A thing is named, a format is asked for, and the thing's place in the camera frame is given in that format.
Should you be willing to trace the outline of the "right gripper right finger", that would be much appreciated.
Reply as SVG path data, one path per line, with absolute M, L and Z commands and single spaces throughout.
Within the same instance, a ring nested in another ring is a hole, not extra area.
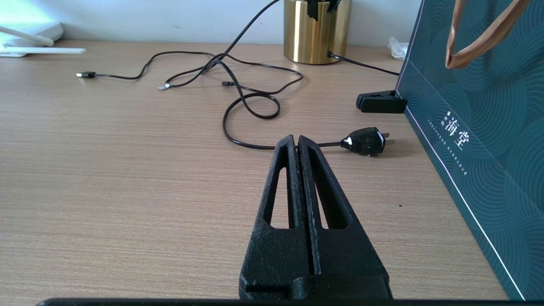
M 390 300 L 389 276 L 320 147 L 298 142 L 310 274 L 298 279 L 301 300 Z

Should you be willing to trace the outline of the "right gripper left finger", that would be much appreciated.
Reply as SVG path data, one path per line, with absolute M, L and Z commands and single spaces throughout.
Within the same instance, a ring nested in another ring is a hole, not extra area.
M 280 172 L 286 169 L 287 229 L 271 225 Z M 286 300 L 295 279 L 311 271 L 307 209 L 299 157 L 292 135 L 282 138 L 272 156 L 255 224 L 239 277 L 242 300 Z

